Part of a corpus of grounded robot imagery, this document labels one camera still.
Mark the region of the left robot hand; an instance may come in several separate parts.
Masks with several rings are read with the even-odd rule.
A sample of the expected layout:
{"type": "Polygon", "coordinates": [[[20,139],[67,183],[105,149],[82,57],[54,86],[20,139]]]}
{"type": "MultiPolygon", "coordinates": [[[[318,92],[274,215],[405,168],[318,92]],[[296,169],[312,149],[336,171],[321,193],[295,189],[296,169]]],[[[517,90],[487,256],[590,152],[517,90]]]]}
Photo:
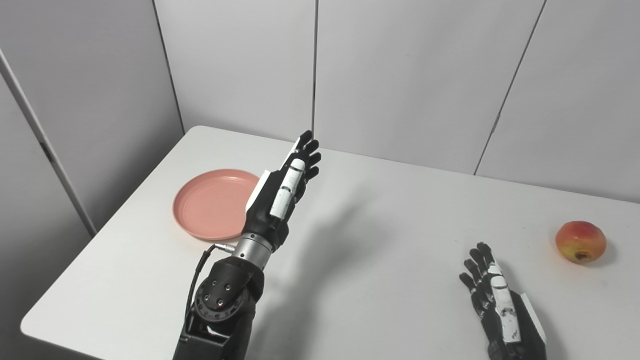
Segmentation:
{"type": "Polygon", "coordinates": [[[246,205],[246,220],[241,234],[254,234],[268,243],[274,253],[290,233],[288,221],[306,193],[307,183],[320,169],[320,144],[308,129],[295,141],[278,170],[266,170],[246,205]]]}

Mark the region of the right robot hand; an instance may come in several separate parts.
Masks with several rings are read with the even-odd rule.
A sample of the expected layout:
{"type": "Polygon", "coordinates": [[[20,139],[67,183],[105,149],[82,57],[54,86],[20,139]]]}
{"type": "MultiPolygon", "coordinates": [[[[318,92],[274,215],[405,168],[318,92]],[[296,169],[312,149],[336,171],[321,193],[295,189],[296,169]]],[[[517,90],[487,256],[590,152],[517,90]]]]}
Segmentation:
{"type": "Polygon", "coordinates": [[[458,278],[487,337],[490,360],[546,360],[547,338],[526,294],[510,289],[488,244],[478,242],[458,278]]]}

